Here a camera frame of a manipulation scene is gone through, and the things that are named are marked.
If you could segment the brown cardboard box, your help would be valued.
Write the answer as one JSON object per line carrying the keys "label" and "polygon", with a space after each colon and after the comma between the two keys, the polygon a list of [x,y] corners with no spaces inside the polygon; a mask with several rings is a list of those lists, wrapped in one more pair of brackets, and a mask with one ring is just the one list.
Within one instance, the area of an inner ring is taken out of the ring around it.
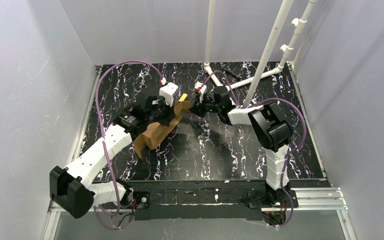
{"label": "brown cardboard box", "polygon": [[182,113],[190,113],[189,109],[193,104],[189,101],[177,101],[174,104],[175,118],[172,119],[168,126],[162,125],[158,122],[151,123],[146,131],[141,133],[134,141],[134,150],[140,159],[144,158],[142,150],[148,147],[155,150],[163,140],[174,130],[183,118]]}

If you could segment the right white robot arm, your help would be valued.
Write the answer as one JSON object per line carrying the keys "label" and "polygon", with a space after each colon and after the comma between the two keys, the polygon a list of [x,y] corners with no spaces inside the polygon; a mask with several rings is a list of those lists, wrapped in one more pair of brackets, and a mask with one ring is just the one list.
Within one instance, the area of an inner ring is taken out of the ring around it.
{"label": "right white robot arm", "polygon": [[199,117],[204,117],[207,113],[216,113],[219,120],[226,125],[252,126],[259,143],[264,148],[267,167],[265,193],[247,200],[246,205],[291,204],[285,161],[293,130],[281,115],[279,107],[275,103],[253,107],[237,106],[225,86],[217,86],[208,93],[206,85],[197,83],[194,91],[195,99],[190,109],[191,113]]}

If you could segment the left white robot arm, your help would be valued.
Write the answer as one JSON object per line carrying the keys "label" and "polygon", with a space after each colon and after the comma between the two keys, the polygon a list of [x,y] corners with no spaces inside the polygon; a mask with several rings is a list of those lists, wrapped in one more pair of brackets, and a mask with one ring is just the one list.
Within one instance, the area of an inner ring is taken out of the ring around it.
{"label": "left white robot arm", "polygon": [[190,102],[184,93],[167,104],[164,95],[137,97],[115,117],[103,135],[86,152],[65,167],[55,166],[49,174],[50,198],[74,219],[83,217],[92,207],[114,203],[118,210],[135,209],[139,196],[122,180],[94,183],[112,158],[133,145],[137,155],[145,146],[155,149],[180,122]]}

